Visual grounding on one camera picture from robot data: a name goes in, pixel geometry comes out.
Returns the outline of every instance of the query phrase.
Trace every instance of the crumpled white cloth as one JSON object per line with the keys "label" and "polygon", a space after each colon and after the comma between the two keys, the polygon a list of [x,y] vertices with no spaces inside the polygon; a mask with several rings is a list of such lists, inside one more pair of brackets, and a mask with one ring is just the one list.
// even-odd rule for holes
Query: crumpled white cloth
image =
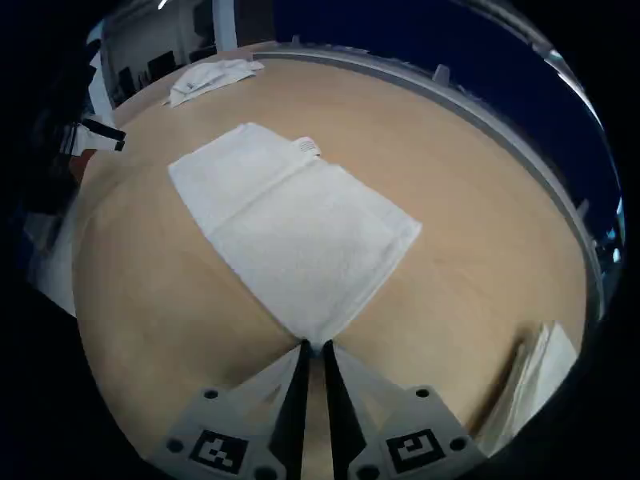
{"label": "crumpled white cloth", "polygon": [[216,251],[315,346],[362,310],[422,227],[318,151],[250,123],[169,166]]}
{"label": "crumpled white cloth", "polygon": [[252,77],[256,70],[263,68],[260,62],[240,59],[199,63],[189,68],[171,87],[169,104],[173,108],[221,86]]}

